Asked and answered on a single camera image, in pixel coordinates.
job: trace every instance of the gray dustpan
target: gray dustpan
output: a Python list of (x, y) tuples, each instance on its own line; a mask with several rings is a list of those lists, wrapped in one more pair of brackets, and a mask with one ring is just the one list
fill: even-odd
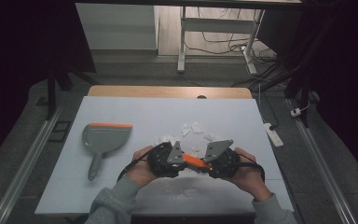
[(132, 125), (122, 123), (90, 123), (82, 134), (87, 150), (95, 153), (89, 167), (89, 180), (98, 173), (103, 154), (121, 147), (129, 138)]

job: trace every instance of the gray sleeve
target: gray sleeve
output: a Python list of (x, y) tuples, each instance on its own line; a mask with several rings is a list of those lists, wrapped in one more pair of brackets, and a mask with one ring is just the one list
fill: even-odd
[(281, 208), (274, 193), (264, 202), (252, 201), (252, 205), (255, 208), (255, 224), (297, 224), (293, 213)]
[(123, 175), (112, 189), (102, 189), (92, 202), (86, 224), (131, 223), (131, 210), (139, 189), (131, 179)]

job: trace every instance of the white tabletop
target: white tabletop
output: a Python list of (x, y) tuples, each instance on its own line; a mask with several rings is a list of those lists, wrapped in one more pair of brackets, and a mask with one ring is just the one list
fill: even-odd
[[(130, 123), (127, 143), (109, 152), (93, 181), (88, 171), (93, 157), (82, 144), (81, 134), (90, 122)], [(197, 122), (203, 133), (183, 137), (184, 124)], [(272, 152), (255, 100), (173, 99), (87, 96), (78, 110), (37, 214), (85, 214), (102, 188), (112, 188), (134, 151), (154, 145), (161, 136), (180, 139), (184, 152), (203, 157), (206, 134), (232, 139), (231, 148), (242, 147), (256, 155), (266, 171), (266, 184), (281, 206), (293, 211), (278, 164)], [(185, 169), (176, 178), (161, 178), (141, 189), (134, 215), (227, 215), (253, 212), (252, 196), (221, 179)]]

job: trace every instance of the black curtain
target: black curtain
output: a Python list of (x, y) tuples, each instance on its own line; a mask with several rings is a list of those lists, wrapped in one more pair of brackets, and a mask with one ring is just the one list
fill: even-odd
[(314, 58), (318, 111), (358, 160), (358, 1), (339, 12)]
[(28, 91), (61, 64), (95, 72), (75, 3), (0, 0), (0, 146), (20, 116)]

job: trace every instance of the white wall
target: white wall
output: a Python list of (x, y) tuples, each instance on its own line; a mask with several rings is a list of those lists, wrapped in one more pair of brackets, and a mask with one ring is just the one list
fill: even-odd
[(76, 4), (90, 49), (157, 49), (155, 7)]

